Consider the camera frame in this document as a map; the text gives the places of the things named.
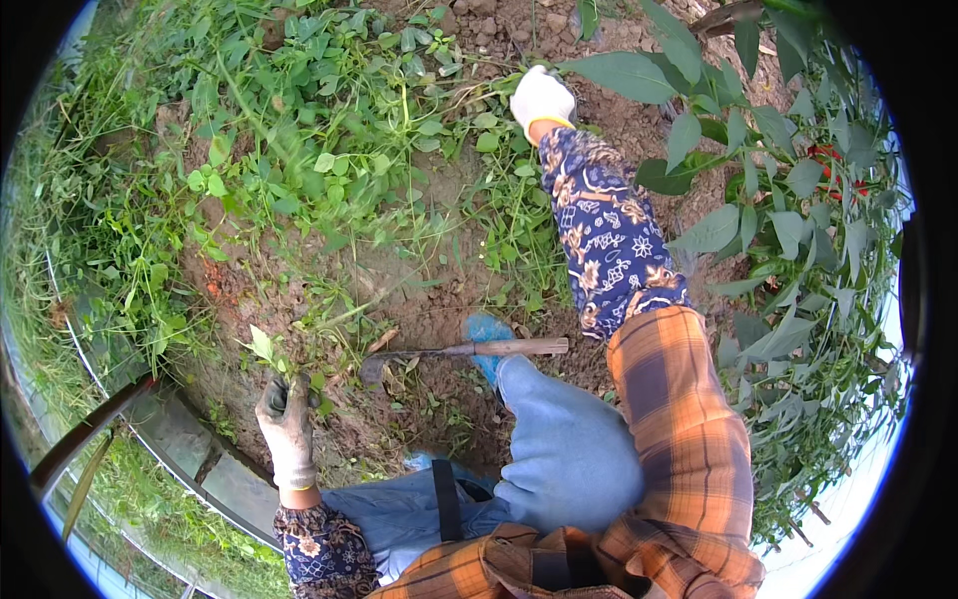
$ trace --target leg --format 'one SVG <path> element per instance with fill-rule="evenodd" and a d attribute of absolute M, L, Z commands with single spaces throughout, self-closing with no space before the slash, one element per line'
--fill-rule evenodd
<path fill-rule="evenodd" d="M 460 489 L 463 533 L 474 539 L 509 519 L 501 499 L 475 503 Z M 323 503 L 359 527 L 381 584 L 396 580 L 423 552 L 440 543 L 439 510 L 432 471 L 323 491 Z"/>
<path fill-rule="evenodd" d="M 641 501 L 639 456 L 615 408 L 546 377 L 524 356 L 504 357 L 496 383 L 515 414 L 513 462 L 495 487 L 513 521 L 542 533 L 560 526 L 603 532 Z"/>

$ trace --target plaid jacket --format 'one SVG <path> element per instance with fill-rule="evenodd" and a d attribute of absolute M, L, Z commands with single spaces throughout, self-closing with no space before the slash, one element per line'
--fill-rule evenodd
<path fill-rule="evenodd" d="M 502 524 L 444 543 L 370 597 L 753 596 L 764 568 L 748 550 L 748 436 L 723 398 L 701 316 L 678 306 L 638 314 L 612 336 L 607 360 L 642 458 L 642 504 L 603 535 L 541 538 Z"/>

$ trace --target white work glove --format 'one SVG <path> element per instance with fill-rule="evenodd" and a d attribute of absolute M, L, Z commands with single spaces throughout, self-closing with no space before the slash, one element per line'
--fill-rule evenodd
<path fill-rule="evenodd" d="M 532 123 L 548 119 L 571 127 L 569 115 L 576 109 L 576 99 L 564 85 L 546 75 L 545 67 L 539 64 L 522 76 L 515 93 L 509 98 L 509 109 L 522 125 L 529 143 L 538 146 L 538 140 L 529 135 Z"/>
<path fill-rule="evenodd" d="M 316 484 L 308 394 L 306 380 L 294 379 L 287 388 L 273 379 L 256 404 L 256 419 L 273 455 L 273 482 L 280 489 L 302 491 Z"/>

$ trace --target blue floral sleeve cover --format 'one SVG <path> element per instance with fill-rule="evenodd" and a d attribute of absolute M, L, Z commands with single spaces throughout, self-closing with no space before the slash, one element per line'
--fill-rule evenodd
<path fill-rule="evenodd" d="M 688 306 L 649 194 L 632 183 L 622 154 L 592 133 L 558 127 L 539 156 L 582 333 L 608 340 L 634 314 Z"/>
<path fill-rule="evenodd" d="M 297 599 L 353 599 L 378 588 L 366 541 L 336 510 L 281 507 L 273 519 L 273 536 L 283 544 L 289 588 Z"/>

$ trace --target soil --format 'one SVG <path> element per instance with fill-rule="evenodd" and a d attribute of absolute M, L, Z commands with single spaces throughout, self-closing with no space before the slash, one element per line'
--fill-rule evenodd
<path fill-rule="evenodd" d="M 693 22 L 716 8 L 715 2 L 666 0 L 673 14 Z M 364 6 L 392 14 L 401 22 L 412 15 L 405 0 L 375 0 Z M 482 54 L 490 62 L 483 63 L 479 78 L 493 78 L 509 69 L 500 64 L 518 64 L 523 58 L 545 58 L 552 62 L 581 58 L 614 50 L 658 51 L 648 22 L 641 17 L 613 19 L 604 17 L 594 39 L 576 42 L 579 19 L 574 0 L 536 0 L 535 31 L 533 2 L 508 3 L 496 0 L 458 0 L 446 13 L 441 24 L 447 34 L 456 34 L 457 42 L 468 53 Z M 762 45 L 774 49 L 775 44 L 764 36 Z M 760 54 L 755 77 L 748 81 L 741 68 L 731 37 L 717 37 L 704 43 L 703 55 L 718 65 L 727 58 L 735 65 L 745 84 L 745 93 L 753 104 L 771 104 L 785 111 L 791 104 L 793 90 L 781 82 L 777 60 Z M 572 75 L 567 82 L 578 101 L 579 119 L 598 127 L 605 138 L 627 158 L 640 162 L 646 158 L 664 157 L 664 135 L 668 124 L 658 106 L 627 100 L 603 90 L 581 77 Z M 206 162 L 209 141 L 189 135 L 188 103 L 169 104 L 157 109 L 157 132 L 166 139 L 167 126 L 174 123 L 188 131 L 182 152 L 184 168 L 191 169 Z M 702 142 L 702 149 L 715 144 Z M 238 138 L 234 157 L 252 151 L 252 138 Z M 482 310 L 487 298 L 494 296 L 505 283 L 491 273 L 478 256 L 480 241 L 485 235 L 472 221 L 461 221 L 455 199 L 465 186 L 472 184 L 479 173 L 475 156 L 464 151 L 455 164 L 442 164 L 434 157 L 418 155 L 416 164 L 430 173 L 430 183 L 422 186 L 423 201 L 430 209 L 448 218 L 447 226 L 455 227 L 463 265 L 451 259 L 452 235 L 437 236 L 435 246 L 426 255 L 433 260 L 428 269 L 414 272 L 409 261 L 396 257 L 393 248 L 370 249 L 359 245 L 355 252 L 347 250 L 326 255 L 319 250 L 324 240 L 310 234 L 301 239 L 292 227 L 286 238 L 264 235 L 256 246 L 239 239 L 224 237 L 228 227 L 220 227 L 217 240 L 231 258 L 211 263 L 196 253 L 195 246 L 181 252 L 180 267 L 187 278 L 217 307 L 218 360 L 184 362 L 178 375 L 187 395 L 197 407 L 209 413 L 209 401 L 222 402 L 231 415 L 238 435 L 238 448 L 268 470 L 269 451 L 253 415 L 253 406 L 266 382 L 267 370 L 249 358 L 237 340 L 250 342 L 249 325 L 270 335 L 282 335 L 282 352 L 292 363 L 306 372 L 317 372 L 326 364 L 346 364 L 348 356 L 341 345 L 328 335 L 306 334 L 293 323 L 310 311 L 308 287 L 304 272 L 349 281 L 349 291 L 356 304 L 378 295 L 385 297 L 367 311 L 367 316 L 380 323 L 377 333 L 390 328 L 398 330 L 386 348 L 421 349 L 443 347 L 460 342 L 460 328 L 466 316 Z M 667 238 L 701 219 L 723 203 L 728 178 L 734 174 L 728 166 L 703 173 L 685 196 L 652 194 L 655 215 Z M 215 224 L 223 218 L 219 201 L 207 197 L 197 210 Z M 448 264 L 440 265 L 435 257 L 446 254 Z M 305 258 L 293 259 L 292 256 Z M 690 293 L 696 307 L 706 314 L 713 341 L 730 331 L 731 310 L 727 298 L 711 294 L 706 285 L 743 278 L 747 271 L 744 258 L 711 264 L 711 256 L 676 256 L 690 278 Z M 279 283 L 284 272 L 301 273 Z M 424 281 L 439 280 L 438 285 L 424 287 Z M 612 391 L 605 366 L 604 344 L 579 333 L 578 318 L 568 307 L 547 305 L 544 311 L 528 315 L 522 309 L 497 313 L 519 331 L 520 335 L 568 336 L 569 353 L 560 357 L 537 357 L 539 368 L 551 375 L 576 384 L 600 397 Z M 394 476 L 402 473 L 402 456 L 413 449 L 451 452 L 455 459 L 481 473 L 496 476 L 509 461 L 509 438 L 513 420 L 492 395 L 481 375 L 465 359 L 423 360 L 409 369 L 394 364 L 391 372 L 396 380 L 386 386 L 391 393 L 376 394 L 360 388 L 355 376 L 345 370 L 326 370 L 324 390 L 335 406 L 325 419 L 314 422 L 314 459 L 324 485 L 335 487 L 353 484 L 370 477 Z"/>

